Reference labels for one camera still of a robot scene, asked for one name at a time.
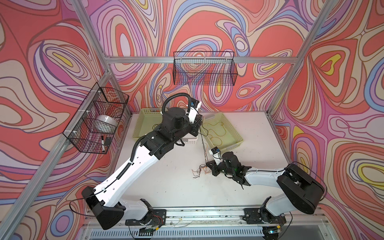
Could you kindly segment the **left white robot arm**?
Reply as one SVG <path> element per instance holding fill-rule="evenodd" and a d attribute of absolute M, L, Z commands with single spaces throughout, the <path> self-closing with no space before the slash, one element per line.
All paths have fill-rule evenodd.
<path fill-rule="evenodd" d="M 162 122 L 138 138 L 130 158 L 105 181 L 82 191 L 85 202 L 103 230 L 111 229 L 120 221 L 138 221 L 145 225 L 159 218 L 145 199 L 129 201 L 121 198 L 142 173 L 174 146 L 183 147 L 184 136 L 196 137 L 201 125 L 202 116 L 197 107 L 162 110 Z"/>

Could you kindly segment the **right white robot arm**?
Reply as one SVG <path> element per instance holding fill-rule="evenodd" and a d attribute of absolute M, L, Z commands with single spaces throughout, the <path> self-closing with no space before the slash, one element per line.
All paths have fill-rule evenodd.
<path fill-rule="evenodd" d="M 260 170 L 242 165 L 233 152 L 222 154 L 215 147 L 210 154 L 213 161 L 206 165 L 213 176 L 224 174 L 241 187 L 261 185 L 282 190 L 276 197 L 267 197 L 259 208 L 245 209 L 243 220 L 247 224 L 285 223 L 284 214 L 292 211 L 312 215 L 326 195 L 325 186 L 293 163 L 281 169 Z"/>

